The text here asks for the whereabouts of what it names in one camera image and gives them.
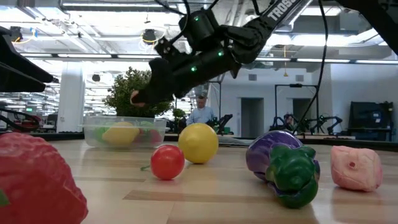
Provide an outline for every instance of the black robotic arm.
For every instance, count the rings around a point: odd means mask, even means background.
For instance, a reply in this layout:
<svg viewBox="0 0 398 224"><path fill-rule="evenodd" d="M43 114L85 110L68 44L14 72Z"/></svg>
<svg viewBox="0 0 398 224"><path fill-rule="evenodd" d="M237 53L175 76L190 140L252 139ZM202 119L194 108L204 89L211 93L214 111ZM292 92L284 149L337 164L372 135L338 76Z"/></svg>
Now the black robotic arm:
<svg viewBox="0 0 398 224"><path fill-rule="evenodd" d="M162 58L149 62L152 78L131 102L157 103L172 95L181 98L193 87L224 72L231 72L236 78L241 65L255 61L275 29L307 1L276 0L259 17L242 27L219 25L211 9L184 16L179 25L192 53L181 53L172 42L160 39L155 49ZM362 13L398 53L398 32L395 32L398 26L376 0L337 1Z"/></svg>

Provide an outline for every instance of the toy eggplant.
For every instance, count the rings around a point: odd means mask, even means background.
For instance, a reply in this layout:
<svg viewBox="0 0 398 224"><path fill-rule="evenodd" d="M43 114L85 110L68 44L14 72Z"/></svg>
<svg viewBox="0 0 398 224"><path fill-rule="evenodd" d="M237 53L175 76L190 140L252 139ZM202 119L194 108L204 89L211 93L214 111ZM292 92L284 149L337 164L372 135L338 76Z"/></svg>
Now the toy eggplant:
<svg viewBox="0 0 398 224"><path fill-rule="evenodd" d="M254 140L246 163L286 207L303 207L317 195L320 166L315 150L287 131L270 131Z"/></svg>

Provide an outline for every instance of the table surface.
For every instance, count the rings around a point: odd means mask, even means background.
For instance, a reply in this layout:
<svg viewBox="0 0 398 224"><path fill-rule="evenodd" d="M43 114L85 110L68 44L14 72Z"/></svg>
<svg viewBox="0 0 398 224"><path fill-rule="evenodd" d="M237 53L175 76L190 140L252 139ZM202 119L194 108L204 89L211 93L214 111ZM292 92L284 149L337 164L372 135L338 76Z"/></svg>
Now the table surface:
<svg viewBox="0 0 398 224"><path fill-rule="evenodd" d="M281 207L266 185L246 168L245 148L221 147L205 165L186 164L172 181L149 170L152 149L90 148L84 141L52 143L70 165L88 199L83 223L251 224L398 223L398 153L379 153L384 182L375 192L336 187L330 146L312 146L320 161L317 197L299 210Z"/></svg>

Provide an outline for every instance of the door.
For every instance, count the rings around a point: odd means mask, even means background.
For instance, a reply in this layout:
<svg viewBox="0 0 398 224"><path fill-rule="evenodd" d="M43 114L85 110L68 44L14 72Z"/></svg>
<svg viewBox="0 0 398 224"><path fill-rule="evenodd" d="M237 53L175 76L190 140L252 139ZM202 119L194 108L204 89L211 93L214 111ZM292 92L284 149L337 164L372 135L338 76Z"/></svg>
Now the door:
<svg viewBox="0 0 398 224"><path fill-rule="evenodd" d="M300 120L301 117L304 115L305 110L309 106L311 99L293 99L293 115ZM305 118L311 119L311 110L308 111Z"/></svg>
<svg viewBox="0 0 398 224"><path fill-rule="evenodd" d="M241 137L256 138L264 134L264 99L241 99Z"/></svg>

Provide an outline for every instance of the cable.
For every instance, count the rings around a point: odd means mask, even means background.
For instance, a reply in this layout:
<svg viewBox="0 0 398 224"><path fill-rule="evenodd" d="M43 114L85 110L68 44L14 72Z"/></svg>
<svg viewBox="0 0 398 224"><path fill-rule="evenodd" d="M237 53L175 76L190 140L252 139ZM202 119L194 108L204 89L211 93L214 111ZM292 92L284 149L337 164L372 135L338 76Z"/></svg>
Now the cable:
<svg viewBox="0 0 398 224"><path fill-rule="evenodd" d="M32 37L29 38L28 40L22 41L22 42L18 42L18 40L20 40L21 38L18 37L14 42L12 42L13 44L25 44L28 43L29 41L33 40L33 38L35 38L35 30L32 31Z"/></svg>
<svg viewBox="0 0 398 224"><path fill-rule="evenodd" d="M211 3L211 5L209 6L208 9L212 9L218 3L218 1L219 0L214 0L213 3Z"/></svg>
<svg viewBox="0 0 398 224"><path fill-rule="evenodd" d="M184 13L182 13L182 12L176 10L176 9L172 9L172 8L169 7L168 5L162 3L160 0L154 0L154 1L155 1L157 4L160 4L161 6L163 6L163 8L165 8L166 10L168 10L168 11L170 11L170 12L174 12L174 13L176 13L176 14L178 14L178 15L185 16Z"/></svg>
<svg viewBox="0 0 398 224"><path fill-rule="evenodd" d="M319 89L321 87L321 82L322 82L323 69L325 68L325 58L326 58L326 51L328 48L329 30L328 30L328 22L326 21L325 11L323 10L322 0L318 0L318 3L319 3L319 8L320 8L321 14L322 14L323 25L325 26L325 45L323 46L322 63L321 63L321 69L320 69L319 79L318 79L318 88L317 88L315 95L313 96L308 108L305 110L305 112L304 112L303 116L300 118L300 121L298 122L297 126L294 128L293 134L297 131L297 128L303 123L304 118L306 117L307 113L310 111L310 108L311 108L313 102L318 97Z"/></svg>
<svg viewBox="0 0 398 224"><path fill-rule="evenodd" d="M31 121L33 121L33 123L34 123L34 126L31 127L31 128L23 127L23 126L21 126L21 125L18 125L18 124L16 124L16 123L12 122L10 119L8 119L8 118L6 118L5 116L3 116L3 115L0 114L0 121L5 122L6 124L8 124L9 126L11 126L12 128L15 128L15 129L20 130L20 131L23 131L23 132L29 132L29 131L35 131L35 130L37 130L37 129L40 127L39 121L38 121L37 118L35 118L34 116L31 116L31 115L26 114L26 113L18 112L18 111L7 110L7 109L4 109L4 108L0 108L0 111L4 111L4 112L7 112L7 113L12 113L12 114L14 114L14 116L15 116L15 115L18 115L18 114L19 114L19 115L23 115L23 116L25 116L26 118L29 118L29 119L30 119Z"/></svg>
<svg viewBox="0 0 398 224"><path fill-rule="evenodd" d="M182 28L181 32L170 40L170 43L171 43L171 44L173 44L173 43L174 43L175 41L177 41L180 37L182 37L185 28L187 28L189 16L191 15L191 9L190 9L190 7L189 7L188 1L187 1L187 0L183 0L183 1L184 1L185 9L187 10L187 15L186 15L186 19L185 19L185 24L184 24L184 27Z"/></svg>

